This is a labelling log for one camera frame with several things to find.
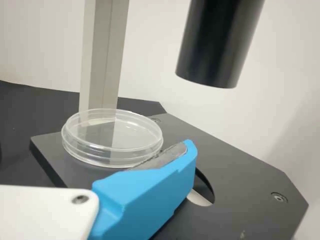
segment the black stage plate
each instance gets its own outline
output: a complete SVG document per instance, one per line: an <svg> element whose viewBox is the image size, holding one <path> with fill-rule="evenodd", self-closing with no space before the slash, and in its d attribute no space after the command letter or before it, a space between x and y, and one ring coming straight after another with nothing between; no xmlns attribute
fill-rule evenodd
<svg viewBox="0 0 320 240"><path fill-rule="evenodd" d="M152 118L162 129L164 149L185 139L193 140L198 149L197 168L215 195L215 202L209 207L185 200L153 239L290 240L293 237L308 203L282 171L168 113ZM32 137L30 149L57 187L90 189L93 181L114 172L70 156L62 146L60 132ZM287 202L276 200L272 193L280 193Z"/></svg>

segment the transparent plastic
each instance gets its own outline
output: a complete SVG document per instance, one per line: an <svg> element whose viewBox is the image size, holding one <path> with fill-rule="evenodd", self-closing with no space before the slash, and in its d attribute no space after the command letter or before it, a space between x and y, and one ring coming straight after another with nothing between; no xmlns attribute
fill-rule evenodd
<svg viewBox="0 0 320 240"><path fill-rule="evenodd" d="M71 116L61 130L62 145L91 165L130 168L156 155L163 145L151 119L120 109L90 109Z"/></svg>

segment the white wall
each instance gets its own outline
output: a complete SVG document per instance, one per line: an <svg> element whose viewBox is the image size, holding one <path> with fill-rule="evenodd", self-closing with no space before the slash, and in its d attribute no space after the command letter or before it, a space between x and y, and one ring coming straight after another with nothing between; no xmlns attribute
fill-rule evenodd
<svg viewBox="0 0 320 240"><path fill-rule="evenodd" d="M79 91L84 0L0 2L0 79ZM169 113L284 170L311 204L296 239L317 239L308 234L320 213L320 2L265 1L234 89L175 76L188 7L187 0L130 0L119 95L160 101Z"/></svg>
<svg viewBox="0 0 320 240"><path fill-rule="evenodd" d="M79 91L84 0L0 0L0 80Z"/></svg>

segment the white metal post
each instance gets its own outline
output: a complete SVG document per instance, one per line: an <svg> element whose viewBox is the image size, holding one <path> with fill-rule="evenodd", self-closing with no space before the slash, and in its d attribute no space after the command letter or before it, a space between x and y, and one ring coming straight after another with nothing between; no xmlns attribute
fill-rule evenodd
<svg viewBox="0 0 320 240"><path fill-rule="evenodd" d="M85 0L79 111L117 108L129 0Z"/></svg>

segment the black cylinder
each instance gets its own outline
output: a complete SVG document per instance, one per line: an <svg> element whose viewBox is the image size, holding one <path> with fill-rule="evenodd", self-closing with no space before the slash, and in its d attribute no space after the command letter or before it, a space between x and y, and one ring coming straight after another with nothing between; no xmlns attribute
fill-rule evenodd
<svg viewBox="0 0 320 240"><path fill-rule="evenodd" d="M234 88L264 0L191 0L176 74L186 80Z"/></svg>

